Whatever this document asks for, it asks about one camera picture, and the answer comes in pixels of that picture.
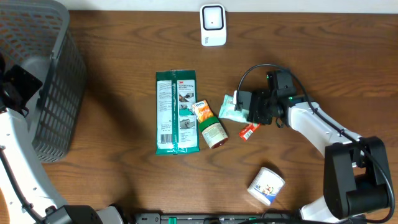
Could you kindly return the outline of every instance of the barcode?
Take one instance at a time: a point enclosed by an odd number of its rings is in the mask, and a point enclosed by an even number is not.
[[[160,143],[161,144],[167,144],[167,143],[171,143],[172,140],[172,134],[161,134],[160,135]]]
[[[251,134],[253,134],[253,131],[252,131],[252,130],[249,130],[249,131],[247,131],[246,134],[244,134],[243,137],[247,140],[247,139],[250,137]]]

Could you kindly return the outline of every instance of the white container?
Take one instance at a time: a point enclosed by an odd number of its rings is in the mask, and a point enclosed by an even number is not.
[[[285,181],[279,175],[270,169],[261,167],[260,172],[248,188],[248,192],[263,204],[270,206],[284,185]]]

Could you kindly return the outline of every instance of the orange label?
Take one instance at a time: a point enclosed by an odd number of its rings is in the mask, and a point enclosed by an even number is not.
[[[192,110],[197,116],[199,123],[202,123],[204,120],[214,116],[206,100],[192,104]]]

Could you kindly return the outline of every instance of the wood grain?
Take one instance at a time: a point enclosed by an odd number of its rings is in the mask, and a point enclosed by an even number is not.
[[[293,210],[320,197],[322,156],[299,133],[275,125],[243,142],[244,124],[224,120],[230,139],[223,147],[207,149],[201,136],[197,154],[155,156],[156,71],[196,70],[198,99],[217,113],[224,94],[258,63],[291,68],[330,116],[363,136],[380,137],[398,183],[398,16],[228,13],[227,44],[206,48],[198,13],[70,15],[90,77],[69,155],[44,167],[71,204],[261,213],[266,207],[246,192],[261,166],[279,169],[286,181],[272,208]],[[253,71],[244,89],[265,87],[265,72]],[[4,202],[0,206],[5,223]]]

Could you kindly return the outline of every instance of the green package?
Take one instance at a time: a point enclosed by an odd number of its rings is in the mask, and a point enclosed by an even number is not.
[[[198,126],[191,105],[197,102],[194,70],[156,73],[156,154],[199,151]]]

